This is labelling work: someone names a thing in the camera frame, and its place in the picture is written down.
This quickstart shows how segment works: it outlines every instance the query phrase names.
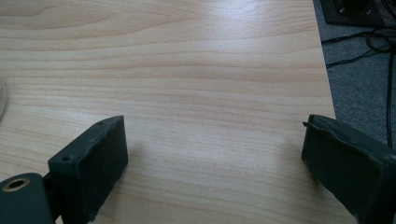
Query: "wood grain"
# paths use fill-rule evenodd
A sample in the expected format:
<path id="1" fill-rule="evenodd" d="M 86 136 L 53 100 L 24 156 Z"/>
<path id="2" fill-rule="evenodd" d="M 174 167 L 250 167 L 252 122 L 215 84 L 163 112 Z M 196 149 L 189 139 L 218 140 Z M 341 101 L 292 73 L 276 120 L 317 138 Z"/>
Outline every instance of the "wood grain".
<path id="1" fill-rule="evenodd" d="M 300 159 L 333 117 L 309 0 L 0 2 L 0 179 L 123 114 L 94 223 L 354 223 Z"/>

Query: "screw hole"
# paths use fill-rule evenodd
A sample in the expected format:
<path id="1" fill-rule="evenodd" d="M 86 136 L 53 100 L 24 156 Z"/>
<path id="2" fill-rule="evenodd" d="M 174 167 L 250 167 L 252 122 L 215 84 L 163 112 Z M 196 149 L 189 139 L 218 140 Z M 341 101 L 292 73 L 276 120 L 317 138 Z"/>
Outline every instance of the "screw hole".
<path id="1" fill-rule="evenodd" d="M 62 157 L 62 161 L 70 161 L 70 157 L 67 157 L 67 156 Z"/>
<path id="2" fill-rule="evenodd" d="M 18 178 L 8 182 L 5 186 L 3 186 L 4 192 L 12 192 L 18 189 L 24 188 L 30 182 L 29 178 Z"/>

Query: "dark object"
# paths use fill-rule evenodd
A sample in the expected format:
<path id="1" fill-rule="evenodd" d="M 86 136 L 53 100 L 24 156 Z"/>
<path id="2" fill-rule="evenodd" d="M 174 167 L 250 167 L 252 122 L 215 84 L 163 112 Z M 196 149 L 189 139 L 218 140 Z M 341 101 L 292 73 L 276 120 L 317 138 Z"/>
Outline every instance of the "dark object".
<path id="1" fill-rule="evenodd" d="M 384 21 L 374 0 L 320 0 L 326 23 L 382 27 Z"/>
<path id="2" fill-rule="evenodd" d="M 302 157 L 318 182 L 359 223 L 392 223 L 396 152 L 335 119 L 311 115 L 304 125 Z"/>
<path id="3" fill-rule="evenodd" d="M 0 223 L 93 221 L 128 163 L 123 116 L 92 125 L 49 160 L 49 173 L 0 183 Z"/>

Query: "black cable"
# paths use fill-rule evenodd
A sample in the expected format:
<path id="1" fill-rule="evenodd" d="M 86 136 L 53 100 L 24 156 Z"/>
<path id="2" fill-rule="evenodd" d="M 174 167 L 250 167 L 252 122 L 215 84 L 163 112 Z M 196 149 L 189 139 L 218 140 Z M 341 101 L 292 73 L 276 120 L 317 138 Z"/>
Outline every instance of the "black cable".
<path id="1" fill-rule="evenodd" d="M 384 8 L 387 10 L 387 12 L 390 14 L 391 17 L 393 17 L 393 19 L 396 20 L 396 14 L 393 12 L 393 9 L 391 8 L 391 5 L 394 5 L 394 3 L 390 3 L 389 0 L 381 0 L 382 5 L 384 6 Z"/>
<path id="2" fill-rule="evenodd" d="M 388 89 L 387 89 L 387 138 L 388 138 L 388 147 L 393 148 L 393 142 L 392 142 L 392 129 L 391 129 L 391 99 L 392 99 L 392 80 L 393 80 L 393 62 L 394 62 L 394 55 L 395 55 L 395 45 L 393 44 L 393 41 L 391 40 L 392 38 L 396 38 L 395 34 L 392 35 L 384 35 L 381 34 L 381 31 L 392 31 L 393 33 L 396 33 L 396 27 L 381 27 L 374 29 L 371 32 L 360 32 L 354 35 L 346 35 L 346 36 L 340 36 L 336 38 L 331 38 L 328 40 L 321 41 L 322 45 L 326 44 L 332 44 L 356 37 L 365 37 L 366 40 L 366 45 L 370 48 L 366 52 L 364 52 L 362 55 L 352 58 L 352 59 L 345 59 L 341 60 L 339 62 L 335 63 L 328 63 L 326 64 L 326 68 L 331 68 L 340 64 L 345 64 L 345 63 L 354 63 L 357 60 L 365 57 L 370 57 L 379 53 L 390 53 L 389 56 L 389 69 L 388 69 Z M 373 43 L 373 38 L 379 38 L 385 41 L 387 44 L 381 47 L 376 47 L 375 44 Z"/>
<path id="3" fill-rule="evenodd" d="M 393 148 L 392 142 L 392 125 L 391 121 L 391 99 L 392 99 L 392 77 L 393 77 L 393 59 L 394 50 L 390 52 L 389 57 L 389 69 L 388 69 L 388 90 L 387 90 L 387 136 L 388 136 L 388 147 Z"/>
<path id="4" fill-rule="evenodd" d="M 394 0 L 388 0 L 388 3 L 396 7 L 396 2 Z"/>
<path id="5" fill-rule="evenodd" d="M 377 52 L 377 51 L 374 51 L 373 49 L 369 49 L 369 50 L 367 50 L 366 52 L 364 52 L 362 55 L 360 55 L 358 57 L 355 57 L 355 58 L 352 58 L 352 59 L 344 59 L 344 60 L 338 61 L 336 63 L 327 63 L 326 64 L 326 68 L 331 68 L 331 67 L 334 67 L 334 66 L 337 66 L 337 65 L 341 65 L 341 64 L 345 64 L 345 63 L 354 63 L 354 62 L 356 62 L 357 60 L 359 60 L 361 58 L 367 58 L 367 57 L 370 57 L 370 56 L 373 56 L 373 55 L 376 55 L 376 54 L 379 54 L 379 53 L 381 53 L 381 52 Z"/>

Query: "gray carpet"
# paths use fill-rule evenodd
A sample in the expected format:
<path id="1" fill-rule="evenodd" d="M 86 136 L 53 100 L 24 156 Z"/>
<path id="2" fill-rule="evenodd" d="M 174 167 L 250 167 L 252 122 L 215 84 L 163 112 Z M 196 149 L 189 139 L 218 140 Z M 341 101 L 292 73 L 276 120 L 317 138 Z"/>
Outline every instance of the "gray carpet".
<path id="1" fill-rule="evenodd" d="M 324 20 L 320 0 L 314 0 L 314 5 L 322 40 L 373 30 L 371 28 L 328 25 Z M 394 25 L 395 20 L 385 11 L 380 1 L 377 1 L 377 5 L 386 25 Z M 326 63 L 351 59 L 369 50 L 364 38 L 322 47 Z M 379 54 L 327 70 L 336 118 L 384 144 L 387 143 L 388 65 L 389 54 Z M 396 87 L 396 80 L 393 80 L 393 86 Z M 396 145 L 396 118 L 394 116 L 396 115 L 396 92 L 393 95 L 392 108 L 394 109 L 391 117 L 393 118 L 392 130 L 394 134 L 392 136 L 393 145 Z"/>

